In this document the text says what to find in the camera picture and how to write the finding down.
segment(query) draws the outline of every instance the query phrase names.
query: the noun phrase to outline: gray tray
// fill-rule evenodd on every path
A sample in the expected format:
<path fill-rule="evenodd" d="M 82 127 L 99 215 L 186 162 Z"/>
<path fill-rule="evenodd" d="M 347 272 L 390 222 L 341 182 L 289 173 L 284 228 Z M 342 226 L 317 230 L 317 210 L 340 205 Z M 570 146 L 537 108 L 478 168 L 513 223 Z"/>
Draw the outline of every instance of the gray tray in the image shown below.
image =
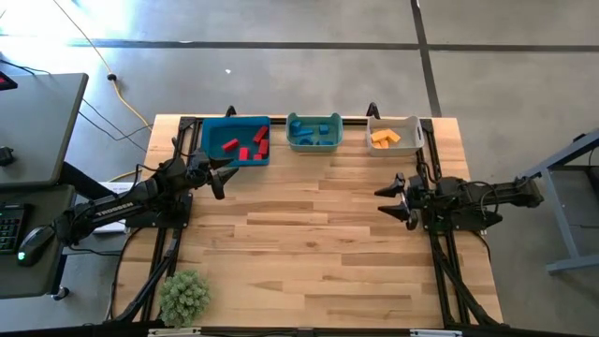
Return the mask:
<path fill-rule="evenodd" d="M 400 135 L 399 143 L 390 142 L 388 149 L 377 149 L 373 147 L 371 134 L 376 129 L 390 128 L 396 134 Z M 402 156 L 413 155 L 418 149 L 424 146 L 424 136 L 422 135 L 422 126 L 416 116 L 410 116 L 405 119 L 368 119 L 366 126 L 366 144 L 371 156 Z"/>

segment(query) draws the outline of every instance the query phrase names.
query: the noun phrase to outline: blue bin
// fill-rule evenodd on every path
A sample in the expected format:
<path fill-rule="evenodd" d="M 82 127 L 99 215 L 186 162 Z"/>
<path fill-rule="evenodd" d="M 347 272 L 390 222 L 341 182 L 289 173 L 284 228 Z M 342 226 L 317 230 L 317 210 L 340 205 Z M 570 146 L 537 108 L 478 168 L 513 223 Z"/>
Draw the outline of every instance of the blue bin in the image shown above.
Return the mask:
<path fill-rule="evenodd" d="M 311 135 L 307 136 L 295 136 L 291 129 L 291 124 L 295 121 L 300 121 L 301 129 L 313 130 Z M 329 132 L 325 135 L 320 134 L 320 125 L 326 125 L 329 127 Z M 334 152 L 337 150 L 337 146 L 341 144 L 343 140 L 343 119 L 339 113 L 334 112 L 329 117 L 326 116 L 298 116 L 297 113 L 292 112 L 287 116 L 286 122 L 286 133 L 287 141 L 291 150 L 297 152 L 308 152 L 308 153 L 326 153 Z M 303 139 L 310 139 L 313 145 L 302 144 L 305 141 Z M 317 145 L 317 142 L 325 141 L 328 145 Z"/>
<path fill-rule="evenodd" d="M 268 165 L 269 153 L 262 160 L 253 160 L 254 154 L 258 153 L 259 144 L 254 143 L 254 136 L 262 126 L 267 126 L 269 132 L 264 139 L 270 140 L 270 118 L 269 117 L 222 117 L 207 118 L 202 123 L 202 139 L 200 148 L 211 158 L 235 158 L 229 166 L 258 166 Z M 240 145 L 231 152 L 225 152 L 223 145 L 232 139 L 237 139 Z M 240 161 L 240 148 L 250 149 L 248 160 Z"/>

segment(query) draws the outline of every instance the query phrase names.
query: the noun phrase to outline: keyboard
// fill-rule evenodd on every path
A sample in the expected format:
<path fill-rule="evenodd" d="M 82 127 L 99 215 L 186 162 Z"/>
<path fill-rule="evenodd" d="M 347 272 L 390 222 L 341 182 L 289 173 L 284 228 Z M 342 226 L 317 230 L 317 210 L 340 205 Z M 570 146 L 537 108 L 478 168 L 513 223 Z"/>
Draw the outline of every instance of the keyboard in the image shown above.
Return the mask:
<path fill-rule="evenodd" d="M 29 204 L 0 204 L 0 255 L 17 253 L 23 222 L 30 210 Z"/>

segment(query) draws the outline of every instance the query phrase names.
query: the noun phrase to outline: wooden tabletop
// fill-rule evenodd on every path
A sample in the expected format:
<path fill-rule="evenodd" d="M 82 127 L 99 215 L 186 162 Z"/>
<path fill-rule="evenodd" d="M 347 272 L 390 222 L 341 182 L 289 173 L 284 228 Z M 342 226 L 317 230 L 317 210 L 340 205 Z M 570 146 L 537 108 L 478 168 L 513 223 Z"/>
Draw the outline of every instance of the wooden tabletop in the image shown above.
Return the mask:
<path fill-rule="evenodd" d="M 145 165 L 172 156 L 180 117 L 156 116 Z M 443 175 L 470 179 L 457 120 L 433 119 L 433 126 Z M 396 200 L 373 195 L 397 172 L 415 175 L 416 158 L 370 157 L 364 126 L 346 126 L 332 154 L 291 151 L 282 125 L 272 126 L 270 138 L 270 164 L 241 168 L 226 199 L 214 199 L 209 187 L 194 192 L 177 270 L 197 270 L 211 286 L 212 303 L 196 325 L 441 328 L 427 234 L 377 211 Z M 147 228 L 129 244 L 116 314 L 146 281 L 155 236 Z M 501 321 L 484 245 L 468 232 L 457 232 L 456 242 L 465 284 Z"/>

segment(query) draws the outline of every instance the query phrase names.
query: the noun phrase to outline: concrete floor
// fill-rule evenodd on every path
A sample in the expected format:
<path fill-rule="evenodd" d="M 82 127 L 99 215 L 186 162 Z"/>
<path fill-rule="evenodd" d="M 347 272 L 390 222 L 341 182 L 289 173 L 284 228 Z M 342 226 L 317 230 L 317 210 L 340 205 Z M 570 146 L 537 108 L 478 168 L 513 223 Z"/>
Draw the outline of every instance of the concrete floor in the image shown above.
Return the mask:
<path fill-rule="evenodd" d="M 80 35 L 53 3 L 37 3 L 36 10 L 26 3 L 6 2 L 0 33 L 45 38 L 0 37 L 3 57 L 51 72 L 88 73 L 88 101 L 124 131 L 140 127 L 115 97 L 93 50 L 62 45 L 62 39 Z M 416 43 L 408 0 L 61 3 L 96 38 Z M 419 4 L 429 43 L 599 43 L 593 15 L 599 3 L 592 0 Z M 156 113 L 224 113 L 230 104 L 241 113 L 363 114 L 370 101 L 385 115 L 431 116 L 418 51 L 101 51 L 125 83 L 124 95 L 150 121 Z M 511 179 L 599 125 L 599 53 L 435 51 L 431 66 L 443 116 L 459 118 L 473 179 Z M 86 107 L 81 111 L 102 124 Z M 146 144 L 148 137 L 145 132 L 134 139 Z M 143 156 L 126 140 L 114 143 L 78 120 L 67 159 L 103 181 L 131 170 Z M 504 206 L 501 213 L 505 220 L 489 230 L 489 244 L 505 322 L 596 335 L 599 268 L 548 276 L 545 264 L 566 257 L 566 250 L 547 203 L 534 210 Z M 100 322 L 115 262 L 70 258 L 64 284 L 73 296 L 61 302 L 2 300 L 0 330 Z M 24 318 L 23 312 L 40 319 Z"/>

